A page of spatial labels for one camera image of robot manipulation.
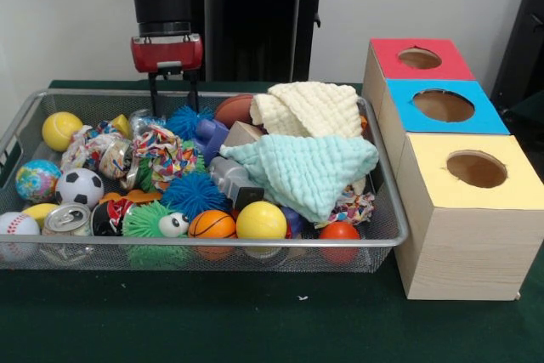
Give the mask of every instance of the red box top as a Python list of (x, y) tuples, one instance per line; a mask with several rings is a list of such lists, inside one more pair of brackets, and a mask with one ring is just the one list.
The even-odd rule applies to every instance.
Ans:
[(432, 38), (372, 38), (371, 45), (391, 80), (474, 80), (451, 40)]

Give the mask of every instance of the blue box top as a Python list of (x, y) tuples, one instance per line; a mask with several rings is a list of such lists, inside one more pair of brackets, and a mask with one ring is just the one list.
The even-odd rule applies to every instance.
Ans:
[(476, 81), (388, 80), (407, 132), (509, 135)]

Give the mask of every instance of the shape sorter box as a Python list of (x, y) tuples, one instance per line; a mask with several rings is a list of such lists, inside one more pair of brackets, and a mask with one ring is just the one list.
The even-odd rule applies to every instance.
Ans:
[(387, 80), (378, 125), (396, 175), (406, 132), (509, 135), (475, 81)]
[(517, 297), (544, 238), (544, 184), (513, 136), (408, 133), (397, 185), (409, 299)]
[(373, 38), (366, 58), (363, 96), (380, 117), (386, 80), (474, 80), (451, 40)]

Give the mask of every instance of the yellow box top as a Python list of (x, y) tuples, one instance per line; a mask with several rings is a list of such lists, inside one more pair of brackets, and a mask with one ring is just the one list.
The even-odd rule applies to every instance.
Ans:
[(408, 133), (408, 139), (436, 207), (544, 210), (544, 184), (515, 137)]

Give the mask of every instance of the googly eye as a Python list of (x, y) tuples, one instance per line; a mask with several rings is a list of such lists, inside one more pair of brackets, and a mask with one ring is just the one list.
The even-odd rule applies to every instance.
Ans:
[(165, 237), (179, 237), (187, 233), (188, 229), (189, 220), (182, 213), (170, 214), (159, 221), (159, 230)]

